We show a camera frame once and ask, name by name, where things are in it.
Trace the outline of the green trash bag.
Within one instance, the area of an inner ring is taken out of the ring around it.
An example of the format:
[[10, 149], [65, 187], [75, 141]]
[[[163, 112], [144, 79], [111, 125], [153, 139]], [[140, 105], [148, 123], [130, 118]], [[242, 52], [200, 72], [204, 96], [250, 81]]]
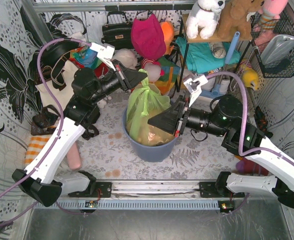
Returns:
[[146, 77], [129, 96], [125, 128], [129, 136], [137, 143], [155, 147], [171, 142], [174, 136], [148, 124], [148, 120], [171, 106], [170, 97], [149, 82]]

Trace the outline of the blue trash bin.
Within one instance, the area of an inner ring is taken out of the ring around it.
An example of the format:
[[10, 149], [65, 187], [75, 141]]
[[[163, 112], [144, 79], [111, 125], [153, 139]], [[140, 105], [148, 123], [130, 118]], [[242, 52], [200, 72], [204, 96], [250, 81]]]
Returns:
[[172, 141], [159, 145], [159, 146], [145, 146], [136, 141], [134, 141], [128, 131], [126, 130], [126, 123], [127, 123], [127, 108], [125, 108], [123, 115], [122, 115], [122, 128], [124, 134], [129, 139], [131, 147], [134, 153], [143, 161], [150, 162], [150, 163], [158, 163], [165, 160], [173, 151], [174, 146], [178, 140], [175, 137]]

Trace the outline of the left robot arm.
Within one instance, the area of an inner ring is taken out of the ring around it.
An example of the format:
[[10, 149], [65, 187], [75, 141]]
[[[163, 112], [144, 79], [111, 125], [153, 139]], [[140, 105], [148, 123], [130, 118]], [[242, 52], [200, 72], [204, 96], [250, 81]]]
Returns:
[[71, 84], [73, 96], [61, 113], [55, 132], [25, 169], [16, 169], [12, 174], [19, 188], [45, 207], [52, 206], [63, 195], [86, 198], [96, 193], [97, 179], [84, 170], [60, 177], [55, 174], [80, 136], [90, 139], [99, 135], [94, 126], [100, 117], [98, 102], [117, 89], [132, 90], [148, 76], [142, 70], [123, 66], [118, 60], [113, 60], [111, 65], [103, 78], [97, 78], [88, 67], [75, 72]]

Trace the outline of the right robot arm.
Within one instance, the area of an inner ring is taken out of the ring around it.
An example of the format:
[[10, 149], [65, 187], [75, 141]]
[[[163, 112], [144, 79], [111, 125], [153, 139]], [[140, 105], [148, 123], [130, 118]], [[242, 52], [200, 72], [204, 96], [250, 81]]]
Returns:
[[233, 155], [244, 156], [269, 171], [268, 176], [222, 171], [211, 189], [202, 188], [204, 198], [234, 197], [250, 193], [267, 195], [294, 209], [294, 160], [278, 149], [264, 133], [242, 117], [245, 107], [232, 95], [213, 99], [210, 111], [188, 106], [180, 96], [170, 108], [151, 117], [147, 123], [175, 137], [185, 128], [193, 132], [222, 137], [221, 146]]

